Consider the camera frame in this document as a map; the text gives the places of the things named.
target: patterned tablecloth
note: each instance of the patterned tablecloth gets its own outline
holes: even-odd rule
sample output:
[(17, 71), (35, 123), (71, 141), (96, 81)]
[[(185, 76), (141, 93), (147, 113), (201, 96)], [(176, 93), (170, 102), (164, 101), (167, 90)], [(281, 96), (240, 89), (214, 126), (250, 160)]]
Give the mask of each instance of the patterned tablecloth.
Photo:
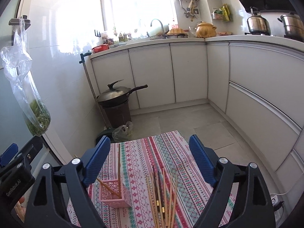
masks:
[[(175, 228), (191, 228), (205, 207), (212, 187), (204, 179), (189, 150), (189, 145), (178, 131), (148, 138), (122, 142), (121, 175), (130, 191), (130, 208), (113, 209), (99, 201), (99, 182), (88, 188), (89, 196), (109, 228), (153, 228), (154, 221), (146, 185), (146, 176), (152, 165), (161, 172), (165, 169), (167, 189), (170, 189), (170, 174), (178, 174), (178, 191)], [(103, 180), (117, 178), (119, 143), (111, 144), (110, 153), (99, 173)], [(229, 221), (235, 198), (230, 195), (221, 225)], [(79, 226), (71, 201), (67, 207), (71, 222)]]

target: black chopstick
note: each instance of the black chopstick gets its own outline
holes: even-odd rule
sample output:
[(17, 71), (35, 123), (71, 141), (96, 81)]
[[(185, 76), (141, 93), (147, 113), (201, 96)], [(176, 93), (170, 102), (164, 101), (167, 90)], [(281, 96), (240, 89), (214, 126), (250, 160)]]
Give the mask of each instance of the black chopstick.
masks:
[(154, 179), (154, 185), (155, 185), (155, 198), (156, 198), (157, 211), (160, 212), (160, 209), (159, 209), (159, 200), (158, 200), (158, 193), (157, 193), (156, 176), (155, 176), (155, 171), (154, 171), (154, 165), (152, 165), (152, 168), (153, 168), (153, 179)]
[(163, 213), (163, 217), (165, 219), (165, 206), (164, 206), (164, 197), (163, 197), (163, 191), (162, 191), (162, 184), (161, 184), (161, 176), (159, 174), (159, 170), (157, 171), (158, 174), (158, 184), (159, 184), (159, 191), (161, 192), (161, 211)]

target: trash bin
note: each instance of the trash bin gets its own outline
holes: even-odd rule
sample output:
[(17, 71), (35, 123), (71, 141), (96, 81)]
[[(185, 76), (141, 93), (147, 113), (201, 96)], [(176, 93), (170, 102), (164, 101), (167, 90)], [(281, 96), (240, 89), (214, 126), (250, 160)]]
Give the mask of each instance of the trash bin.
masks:
[(103, 107), (112, 128), (118, 128), (126, 124), (127, 121), (132, 121), (128, 102), (129, 100), (114, 107)]

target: ceramic pot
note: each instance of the ceramic pot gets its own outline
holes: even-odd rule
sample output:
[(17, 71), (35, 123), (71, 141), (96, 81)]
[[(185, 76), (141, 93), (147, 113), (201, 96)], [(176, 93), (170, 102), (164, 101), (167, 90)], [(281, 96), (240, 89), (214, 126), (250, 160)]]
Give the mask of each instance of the ceramic pot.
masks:
[(196, 35), (198, 38), (211, 38), (216, 36), (216, 26), (210, 23), (202, 22), (197, 25)]

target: hanging plastic bag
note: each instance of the hanging plastic bag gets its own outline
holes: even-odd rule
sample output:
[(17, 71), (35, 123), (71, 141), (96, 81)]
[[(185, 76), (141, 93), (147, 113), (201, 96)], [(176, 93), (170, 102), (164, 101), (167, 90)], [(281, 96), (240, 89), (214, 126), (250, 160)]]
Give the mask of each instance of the hanging plastic bag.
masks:
[(4, 75), (10, 81), (13, 94), (18, 101), (25, 123), (32, 135), (41, 136), (48, 129), (51, 116), (43, 104), (31, 74), (32, 59), (27, 53), (27, 38), (24, 19), (13, 26), (14, 45), (3, 47)]
[(112, 137), (115, 142), (129, 141), (132, 138), (133, 123), (126, 122), (126, 125), (121, 125), (115, 128), (112, 132)]

